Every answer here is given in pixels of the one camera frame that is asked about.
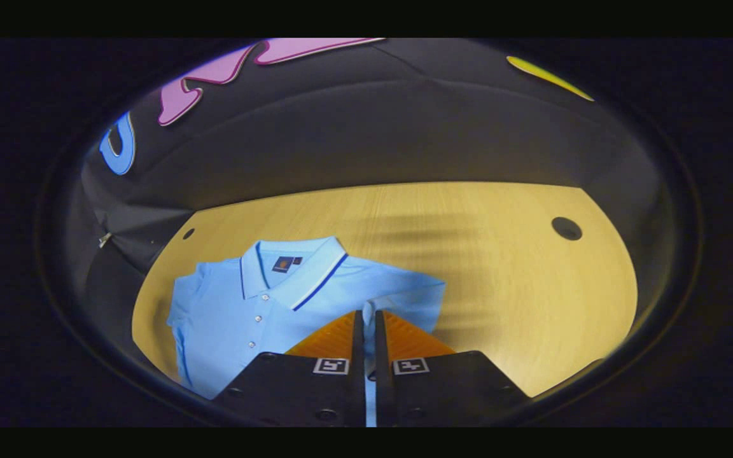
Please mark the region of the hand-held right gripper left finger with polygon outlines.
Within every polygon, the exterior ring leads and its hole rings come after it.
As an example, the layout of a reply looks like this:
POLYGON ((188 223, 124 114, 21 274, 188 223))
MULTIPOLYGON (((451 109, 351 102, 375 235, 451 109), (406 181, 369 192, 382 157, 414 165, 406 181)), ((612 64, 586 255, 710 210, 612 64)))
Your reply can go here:
POLYGON ((213 404, 257 426, 363 427, 364 358, 363 313, 357 310, 286 352, 259 353, 213 404))

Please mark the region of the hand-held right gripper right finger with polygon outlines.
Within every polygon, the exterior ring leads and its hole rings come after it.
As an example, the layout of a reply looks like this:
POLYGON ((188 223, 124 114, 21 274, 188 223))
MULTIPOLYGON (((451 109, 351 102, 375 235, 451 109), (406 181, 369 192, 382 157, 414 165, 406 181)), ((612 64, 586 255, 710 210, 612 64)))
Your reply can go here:
POLYGON ((531 403, 483 352, 456 352, 389 311, 375 315, 376 424, 508 426, 531 403))

